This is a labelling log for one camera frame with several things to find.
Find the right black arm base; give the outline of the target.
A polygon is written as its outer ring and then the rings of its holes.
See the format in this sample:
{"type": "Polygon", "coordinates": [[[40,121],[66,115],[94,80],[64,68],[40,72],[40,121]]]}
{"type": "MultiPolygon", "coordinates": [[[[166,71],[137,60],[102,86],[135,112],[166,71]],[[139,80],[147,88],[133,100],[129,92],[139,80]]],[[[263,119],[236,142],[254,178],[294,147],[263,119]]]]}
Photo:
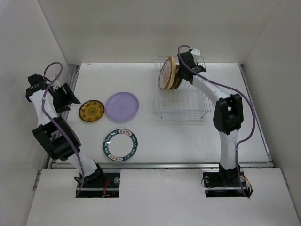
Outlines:
{"type": "Polygon", "coordinates": [[[240,179],[235,176],[229,181],[223,181],[216,170],[204,170],[201,185],[205,188],[206,198],[216,197],[247,197],[253,194],[253,187],[249,180],[240,172],[240,179]]]}

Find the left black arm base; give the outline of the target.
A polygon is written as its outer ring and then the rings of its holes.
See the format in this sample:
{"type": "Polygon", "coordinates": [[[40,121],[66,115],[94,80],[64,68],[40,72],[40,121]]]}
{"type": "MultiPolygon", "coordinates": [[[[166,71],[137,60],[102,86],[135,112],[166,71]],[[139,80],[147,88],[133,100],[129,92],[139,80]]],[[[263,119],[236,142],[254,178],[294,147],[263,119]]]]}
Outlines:
{"type": "Polygon", "coordinates": [[[76,198],[119,198],[119,186],[121,181],[120,170],[105,169],[105,179],[100,182],[85,182],[80,188],[80,179],[75,177],[77,182],[76,198]]]}

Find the yellow patterned plate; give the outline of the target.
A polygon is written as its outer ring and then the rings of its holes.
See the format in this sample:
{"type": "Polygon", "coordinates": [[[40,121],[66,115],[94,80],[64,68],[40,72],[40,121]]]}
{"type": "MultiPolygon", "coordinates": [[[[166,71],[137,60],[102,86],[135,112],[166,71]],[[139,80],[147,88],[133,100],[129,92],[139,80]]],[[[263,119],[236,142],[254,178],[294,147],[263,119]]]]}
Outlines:
{"type": "Polygon", "coordinates": [[[180,86],[180,84],[182,82],[182,78],[178,74],[179,68],[180,68],[180,66],[176,65],[175,77],[174,77],[174,82],[173,82],[173,85],[172,85],[173,89],[179,88],[179,86],[180,86]]]}
{"type": "Polygon", "coordinates": [[[79,118],[84,122],[95,122],[102,118],[105,107],[98,100],[88,100],[79,108],[79,118]]]}

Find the white plate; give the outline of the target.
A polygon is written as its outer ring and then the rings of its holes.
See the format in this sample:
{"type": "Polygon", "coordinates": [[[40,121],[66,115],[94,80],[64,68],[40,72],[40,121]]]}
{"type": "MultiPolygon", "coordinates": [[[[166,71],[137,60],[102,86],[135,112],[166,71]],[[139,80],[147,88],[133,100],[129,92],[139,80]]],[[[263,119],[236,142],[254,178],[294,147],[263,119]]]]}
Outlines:
{"type": "Polygon", "coordinates": [[[127,129],[110,132],[103,141],[103,153],[111,161],[125,162],[132,158],[138,148],[136,135],[127,129]]]}

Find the lilac plastic plate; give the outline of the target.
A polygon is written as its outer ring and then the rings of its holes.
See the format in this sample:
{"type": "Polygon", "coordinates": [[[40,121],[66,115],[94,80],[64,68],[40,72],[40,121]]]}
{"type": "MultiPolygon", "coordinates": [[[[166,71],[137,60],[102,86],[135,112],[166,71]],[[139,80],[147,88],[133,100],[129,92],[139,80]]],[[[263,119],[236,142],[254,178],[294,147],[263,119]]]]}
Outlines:
{"type": "Polygon", "coordinates": [[[129,92],[118,92],[108,98],[105,104],[107,115],[115,121],[129,121],[138,112],[138,98],[129,92]]]}

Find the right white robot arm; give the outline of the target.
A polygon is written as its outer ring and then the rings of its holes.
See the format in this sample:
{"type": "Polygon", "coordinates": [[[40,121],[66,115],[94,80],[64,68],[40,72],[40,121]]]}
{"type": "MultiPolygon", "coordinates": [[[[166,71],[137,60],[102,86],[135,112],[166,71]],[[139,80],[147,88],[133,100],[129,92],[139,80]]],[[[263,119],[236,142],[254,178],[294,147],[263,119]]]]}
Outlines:
{"type": "Polygon", "coordinates": [[[190,51],[179,53],[177,57],[180,65],[179,77],[201,90],[214,104],[213,123],[219,131],[221,142],[218,180],[227,186],[238,177],[240,170],[236,145],[238,131],[244,120],[242,97],[239,94],[230,94],[211,80],[206,69],[194,62],[194,56],[190,51]]]}

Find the beige deep plate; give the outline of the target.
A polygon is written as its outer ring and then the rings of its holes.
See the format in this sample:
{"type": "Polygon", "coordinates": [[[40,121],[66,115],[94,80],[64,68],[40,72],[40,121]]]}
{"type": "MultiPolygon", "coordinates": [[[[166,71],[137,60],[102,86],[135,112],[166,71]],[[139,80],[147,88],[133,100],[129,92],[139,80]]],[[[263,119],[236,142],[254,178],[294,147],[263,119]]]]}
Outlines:
{"type": "Polygon", "coordinates": [[[176,62],[173,56],[169,56],[164,62],[159,75],[159,88],[170,89],[174,83],[176,62]]]}

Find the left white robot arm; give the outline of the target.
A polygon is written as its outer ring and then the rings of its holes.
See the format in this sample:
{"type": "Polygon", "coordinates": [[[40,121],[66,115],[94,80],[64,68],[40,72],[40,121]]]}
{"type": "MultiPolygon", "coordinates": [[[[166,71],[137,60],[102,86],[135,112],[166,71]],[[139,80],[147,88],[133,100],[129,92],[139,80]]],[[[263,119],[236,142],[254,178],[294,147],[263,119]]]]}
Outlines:
{"type": "Polygon", "coordinates": [[[81,142],[65,119],[59,114],[70,110],[70,104],[80,104],[67,83],[57,88],[48,87],[48,80],[39,74],[28,77],[30,87],[26,99],[33,103],[38,125],[33,135],[53,160],[70,163],[84,174],[85,183],[99,187],[105,182],[105,174],[94,160],[80,150],[81,142]]]}

